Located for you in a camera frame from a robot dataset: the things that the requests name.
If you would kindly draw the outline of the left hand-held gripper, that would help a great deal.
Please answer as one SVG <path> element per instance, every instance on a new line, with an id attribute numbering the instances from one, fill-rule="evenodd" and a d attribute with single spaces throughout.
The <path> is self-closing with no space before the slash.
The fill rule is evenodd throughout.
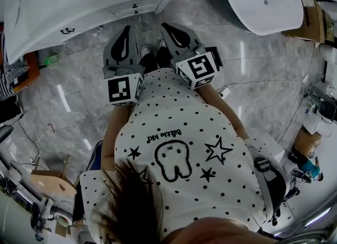
<path id="1" fill-rule="evenodd" d="M 139 101 L 145 68 L 138 63 L 138 46 L 134 28 L 126 25 L 110 39 L 103 51 L 103 68 L 107 101 L 114 106 L 132 105 Z M 135 67 L 112 66 L 136 65 Z"/>

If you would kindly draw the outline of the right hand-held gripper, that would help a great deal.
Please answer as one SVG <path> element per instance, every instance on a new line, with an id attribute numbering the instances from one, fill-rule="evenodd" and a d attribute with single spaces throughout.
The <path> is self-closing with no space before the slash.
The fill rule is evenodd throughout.
<path id="1" fill-rule="evenodd" d="M 177 75 L 188 88 L 210 84 L 223 66 L 217 47 L 199 45 L 201 42 L 195 31 L 184 25 L 162 23 L 161 32 L 173 57 L 188 52 L 175 64 Z"/>

